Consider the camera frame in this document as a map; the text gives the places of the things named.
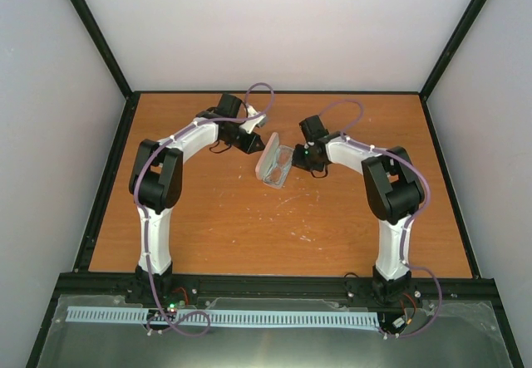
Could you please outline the pink glasses case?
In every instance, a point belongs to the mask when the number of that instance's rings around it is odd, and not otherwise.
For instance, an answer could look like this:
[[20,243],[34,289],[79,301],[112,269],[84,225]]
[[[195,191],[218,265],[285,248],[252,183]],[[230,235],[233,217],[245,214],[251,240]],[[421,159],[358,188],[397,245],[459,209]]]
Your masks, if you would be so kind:
[[255,166],[256,178],[274,189],[281,189],[292,167],[294,148],[283,145],[273,132]]

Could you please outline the brown transparent sunglasses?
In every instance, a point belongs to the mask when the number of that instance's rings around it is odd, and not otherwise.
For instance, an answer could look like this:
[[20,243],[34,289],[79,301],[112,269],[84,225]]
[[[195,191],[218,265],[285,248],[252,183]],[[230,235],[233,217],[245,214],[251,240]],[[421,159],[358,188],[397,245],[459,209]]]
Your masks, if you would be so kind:
[[263,182],[276,189],[281,189],[292,167],[293,148],[280,145],[274,152],[273,161],[268,168]]

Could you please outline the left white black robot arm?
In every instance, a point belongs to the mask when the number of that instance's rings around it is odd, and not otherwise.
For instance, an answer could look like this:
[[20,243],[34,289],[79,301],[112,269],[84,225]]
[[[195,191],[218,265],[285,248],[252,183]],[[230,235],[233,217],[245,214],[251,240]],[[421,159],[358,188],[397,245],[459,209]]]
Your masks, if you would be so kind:
[[167,302],[173,293],[170,221],[182,193],[186,161],[218,141],[248,155],[264,150],[255,129],[266,120],[266,110],[257,111],[246,100],[223,94],[217,106],[201,111],[182,130],[160,140],[141,141],[129,191],[140,216],[135,276],[152,302]]

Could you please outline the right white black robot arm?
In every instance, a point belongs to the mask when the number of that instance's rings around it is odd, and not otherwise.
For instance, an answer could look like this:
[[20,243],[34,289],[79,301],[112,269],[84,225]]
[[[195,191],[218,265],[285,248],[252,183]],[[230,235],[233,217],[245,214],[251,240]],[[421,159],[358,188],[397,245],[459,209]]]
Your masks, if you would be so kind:
[[329,165],[340,164],[362,175],[367,202],[379,229],[372,293],[383,305],[395,301],[411,280],[411,226],[426,198],[421,175],[401,146],[386,150],[353,140],[340,131],[331,133],[318,115],[302,120],[299,128],[305,143],[295,146],[292,166],[311,174],[328,174]]

